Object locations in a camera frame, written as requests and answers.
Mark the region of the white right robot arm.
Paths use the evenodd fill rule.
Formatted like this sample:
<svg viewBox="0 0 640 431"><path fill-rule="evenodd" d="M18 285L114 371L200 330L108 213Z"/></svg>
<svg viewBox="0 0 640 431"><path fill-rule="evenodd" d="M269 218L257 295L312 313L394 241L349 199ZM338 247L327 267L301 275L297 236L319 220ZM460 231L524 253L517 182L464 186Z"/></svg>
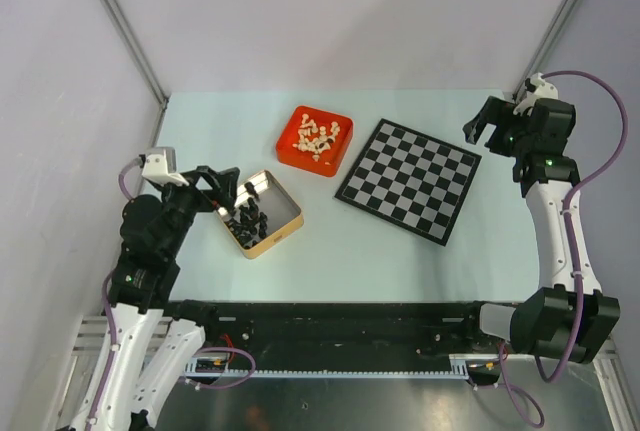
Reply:
<svg viewBox="0 0 640 431"><path fill-rule="evenodd" d="M575 122L575 108L557 99L537 98L518 111L490 97L463 127L466 141L474 144L493 125L487 148L514 158L513 180L534 222L540 271L540 288L526 301L484 303L479 317L463 324L462 342L473 352L501 338L520 354L589 363L619 320L618 300L603 294L590 265L578 167L564 154Z"/></svg>

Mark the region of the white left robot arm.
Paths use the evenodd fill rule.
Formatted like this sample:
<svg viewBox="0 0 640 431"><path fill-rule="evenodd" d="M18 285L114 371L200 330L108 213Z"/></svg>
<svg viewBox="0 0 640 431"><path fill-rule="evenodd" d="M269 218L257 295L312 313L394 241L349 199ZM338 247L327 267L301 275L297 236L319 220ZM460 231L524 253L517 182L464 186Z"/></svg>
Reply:
<svg viewBox="0 0 640 431"><path fill-rule="evenodd" d="M86 394L71 430L152 430L187 362L214 348L221 327L211 307L183 303L154 356L147 350L180 272L177 256L199 213L233 211L240 171L199 166L150 178L158 196L142 194L122 212L120 256L102 285L107 318Z"/></svg>

